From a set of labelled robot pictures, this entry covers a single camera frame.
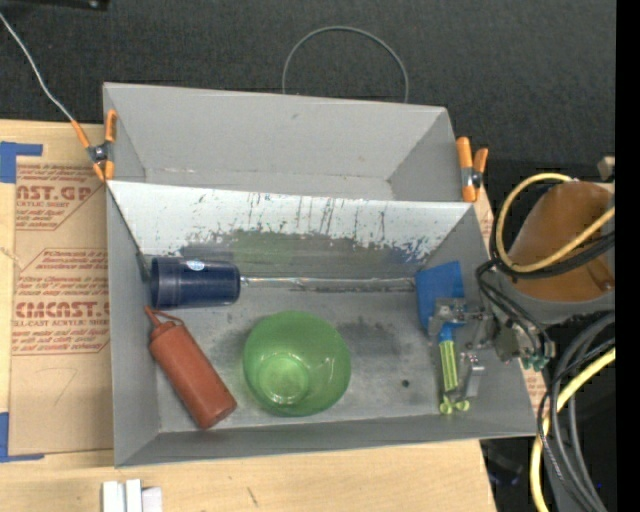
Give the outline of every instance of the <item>red bottle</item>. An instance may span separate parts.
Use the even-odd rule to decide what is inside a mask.
[[[208,429],[226,418],[238,404],[182,320],[149,306],[144,310],[155,326],[149,350],[194,421]]]

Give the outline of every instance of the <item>green bowl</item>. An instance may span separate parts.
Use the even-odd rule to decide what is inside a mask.
[[[282,416],[308,416],[334,405],[349,386],[351,356],[340,333],[303,311],[271,315],[253,328],[243,351],[255,398]]]

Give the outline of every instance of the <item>blue plastic cup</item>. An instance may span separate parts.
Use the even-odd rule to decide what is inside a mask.
[[[151,260],[151,304],[155,309],[233,304],[240,271],[233,263],[157,256]]]

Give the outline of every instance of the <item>wooden table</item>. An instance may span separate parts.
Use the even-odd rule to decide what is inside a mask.
[[[5,141],[37,142],[44,133],[62,140],[70,132],[66,123],[0,121]],[[101,128],[89,127],[89,133],[99,136]],[[13,209],[5,201],[13,200],[13,187],[3,186],[0,193],[0,240],[12,243],[7,226],[13,224],[7,219]],[[483,201],[487,209],[486,195]],[[6,287],[13,281],[7,278],[8,261],[0,254],[0,412],[8,390],[6,315],[12,307]],[[0,464],[0,511],[99,511],[102,482],[128,479],[160,486],[166,512],[496,510],[479,442],[459,441],[127,469],[113,467],[110,450],[46,455]]]

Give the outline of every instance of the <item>gray box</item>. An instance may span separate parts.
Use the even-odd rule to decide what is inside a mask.
[[[535,433],[518,365],[491,350],[471,409],[438,412],[413,276],[458,260],[473,308],[487,259],[446,109],[122,84],[105,85],[104,107],[119,116],[107,194],[116,466]],[[173,311],[239,404],[208,431],[147,349],[140,261],[161,254],[233,261],[249,283],[231,306]],[[242,376],[252,326],[285,309],[327,319],[352,354],[343,398],[306,418],[268,414]],[[460,351],[474,334],[456,330]]]

